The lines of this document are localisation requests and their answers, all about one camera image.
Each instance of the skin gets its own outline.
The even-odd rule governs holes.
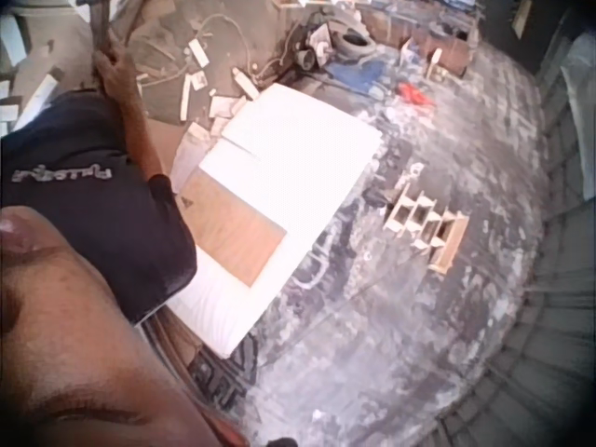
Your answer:
[[[141,168],[144,179],[149,180],[154,175],[163,174],[164,170],[147,131],[134,61],[114,33],[110,32],[109,36],[107,52],[96,51],[93,61],[102,78],[106,95],[120,107],[129,156]]]
[[[0,398],[44,445],[220,445],[100,273],[49,221],[2,209],[0,242]]]

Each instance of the blue object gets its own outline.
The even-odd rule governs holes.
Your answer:
[[[350,89],[368,94],[376,80],[385,70],[383,61],[366,61],[361,65],[345,65],[340,62],[329,62],[325,71]]]

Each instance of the red object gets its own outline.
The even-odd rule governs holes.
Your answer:
[[[435,103],[427,98],[422,91],[410,83],[400,83],[398,90],[406,102],[412,103],[414,105],[435,105]]]

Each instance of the wall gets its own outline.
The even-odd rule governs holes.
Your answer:
[[[581,195],[577,135],[559,68],[571,42],[564,35],[553,41],[537,76],[547,218],[524,305],[484,376],[421,446],[558,445],[578,417],[593,412],[596,209]]]

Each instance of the wooden board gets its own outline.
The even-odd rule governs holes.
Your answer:
[[[249,287],[286,234],[200,169],[177,200],[198,247]]]

